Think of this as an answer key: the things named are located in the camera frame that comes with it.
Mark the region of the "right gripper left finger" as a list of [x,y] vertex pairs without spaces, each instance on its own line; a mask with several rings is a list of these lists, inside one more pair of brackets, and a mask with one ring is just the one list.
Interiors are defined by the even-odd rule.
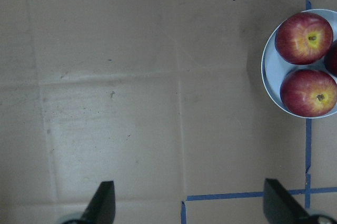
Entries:
[[78,218],[68,218],[61,223],[112,224],[116,215],[114,181],[103,181]]

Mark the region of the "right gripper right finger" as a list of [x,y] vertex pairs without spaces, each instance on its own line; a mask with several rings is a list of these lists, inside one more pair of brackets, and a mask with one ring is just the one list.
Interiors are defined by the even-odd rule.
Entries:
[[325,213],[304,209],[277,179],[266,178],[263,193],[263,213],[268,223],[336,223]]

